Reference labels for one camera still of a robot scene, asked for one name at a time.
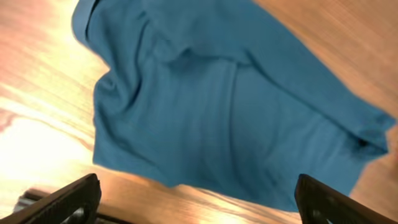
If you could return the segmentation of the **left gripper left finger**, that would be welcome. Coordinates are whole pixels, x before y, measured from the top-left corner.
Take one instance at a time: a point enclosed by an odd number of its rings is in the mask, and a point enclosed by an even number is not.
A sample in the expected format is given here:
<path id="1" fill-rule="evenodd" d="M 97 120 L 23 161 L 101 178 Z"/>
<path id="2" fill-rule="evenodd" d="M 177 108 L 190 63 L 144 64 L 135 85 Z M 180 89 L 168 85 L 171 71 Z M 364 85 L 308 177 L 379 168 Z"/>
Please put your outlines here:
<path id="1" fill-rule="evenodd" d="M 100 181 L 96 174 L 88 174 L 1 219 L 1 224 L 62 223 L 79 209 L 83 210 L 83 215 L 76 219 L 78 223 L 94 223 L 100 199 Z"/>

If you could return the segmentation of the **blue t-shirt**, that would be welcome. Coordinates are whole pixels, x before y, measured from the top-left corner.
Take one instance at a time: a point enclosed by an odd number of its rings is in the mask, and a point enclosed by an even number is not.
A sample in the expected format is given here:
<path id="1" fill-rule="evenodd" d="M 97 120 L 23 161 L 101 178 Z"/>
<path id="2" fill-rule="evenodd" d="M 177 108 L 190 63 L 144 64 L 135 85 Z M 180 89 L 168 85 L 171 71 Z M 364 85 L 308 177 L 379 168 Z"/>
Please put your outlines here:
<path id="1" fill-rule="evenodd" d="M 294 212 L 300 174 L 347 195 L 394 119 L 252 1 L 81 0 L 76 39 L 108 65 L 93 161 Z"/>

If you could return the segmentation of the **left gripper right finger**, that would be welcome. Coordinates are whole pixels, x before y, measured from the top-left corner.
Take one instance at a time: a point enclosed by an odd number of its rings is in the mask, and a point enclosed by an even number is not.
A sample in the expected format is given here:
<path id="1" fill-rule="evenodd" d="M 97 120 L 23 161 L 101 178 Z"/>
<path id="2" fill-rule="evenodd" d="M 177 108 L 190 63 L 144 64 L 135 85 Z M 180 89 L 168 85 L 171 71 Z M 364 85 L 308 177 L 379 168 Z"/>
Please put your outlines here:
<path id="1" fill-rule="evenodd" d="M 299 175 L 295 201 L 303 224 L 397 224 L 307 174 Z"/>

